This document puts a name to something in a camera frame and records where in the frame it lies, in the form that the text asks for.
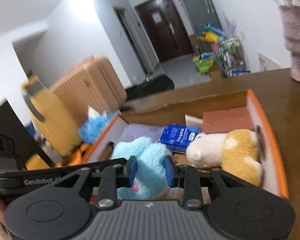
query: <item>plush toy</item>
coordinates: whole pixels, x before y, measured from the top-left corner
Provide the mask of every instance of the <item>plush toy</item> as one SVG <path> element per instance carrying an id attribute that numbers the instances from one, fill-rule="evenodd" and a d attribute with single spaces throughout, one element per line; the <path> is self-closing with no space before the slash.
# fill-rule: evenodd
<path id="1" fill-rule="evenodd" d="M 119 188 L 118 199 L 153 200 L 169 189 L 164 158 L 170 151 L 164 144 L 154 143 L 151 138 L 140 137 L 133 142 L 121 142 L 114 148 L 112 159 L 137 158 L 137 172 L 131 188 Z"/>
<path id="2" fill-rule="evenodd" d="M 230 174 L 260 186 L 263 173 L 258 160 L 257 135 L 250 130 L 227 134 L 200 133 L 187 148 L 188 161 L 196 168 L 221 166 Z"/>

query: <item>black bag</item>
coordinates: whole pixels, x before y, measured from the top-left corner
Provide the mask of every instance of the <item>black bag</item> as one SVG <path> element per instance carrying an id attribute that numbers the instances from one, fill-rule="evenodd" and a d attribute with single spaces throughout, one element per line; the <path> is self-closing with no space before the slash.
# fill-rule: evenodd
<path id="1" fill-rule="evenodd" d="M 161 75 L 149 82 L 126 89 L 128 99 L 142 98 L 166 90 L 175 89 L 173 81 L 166 75 Z"/>

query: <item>yellow and white plush toy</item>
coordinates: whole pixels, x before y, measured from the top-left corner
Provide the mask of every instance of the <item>yellow and white plush toy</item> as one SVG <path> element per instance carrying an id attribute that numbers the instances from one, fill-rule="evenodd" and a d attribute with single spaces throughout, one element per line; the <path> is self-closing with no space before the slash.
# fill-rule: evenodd
<path id="1" fill-rule="evenodd" d="M 255 186 L 261 184 L 263 168 L 257 161 L 257 135 L 253 131 L 200 133 L 188 146 L 186 156 L 196 168 L 221 166 L 224 171 Z"/>

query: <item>cardboard box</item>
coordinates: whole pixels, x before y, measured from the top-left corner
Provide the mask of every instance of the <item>cardboard box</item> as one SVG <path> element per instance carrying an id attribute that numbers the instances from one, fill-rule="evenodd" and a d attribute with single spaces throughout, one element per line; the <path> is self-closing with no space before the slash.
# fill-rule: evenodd
<path id="1" fill-rule="evenodd" d="M 288 186 L 285 170 L 271 125 L 261 104 L 252 90 L 243 90 L 229 94 L 206 96 L 176 104 L 141 111 L 126 112 L 112 119 L 109 126 L 101 133 L 89 152 L 83 157 L 83 163 L 99 160 L 109 142 L 118 138 L 129 123 L 164 126 L 166 124 L 185 125 L 185 114 L 201 118 L 206 111 L 218 111 L 246 106 L 253 126 L 260 126 L 264 135 L 264 154 L 261 160 L 264 167 L 262 188 L 281 197 L 288 198 Z"/>
<path id="2" fill-rule="evenodd" d="M 212 80 L 222 79 L 220 66 L 218 64 L 213 64 L 209 70 L 209 76 Z"/>
<path id="3" fill-rule="evenodd" d="M 194 51 L 194 55 L 199 56 L 201 53 L 200 53 L 197 37 L 194 35 L 190 35 L 189 40 L 191 42 L 191 46 Z"/>

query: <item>door handle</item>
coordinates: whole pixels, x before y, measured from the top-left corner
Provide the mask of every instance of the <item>door handle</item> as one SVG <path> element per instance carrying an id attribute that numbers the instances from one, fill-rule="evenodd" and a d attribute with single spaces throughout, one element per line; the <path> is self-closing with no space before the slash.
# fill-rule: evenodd
<path id="1" fill-rule="evenodd" d="M 172 35 L 174 35 L 175 30 L 174 30 L 174 27 L 173 27 L 172 23 L 169 24 L 169 27 L 170 27 L 170 30 L 172 32 Z"/>

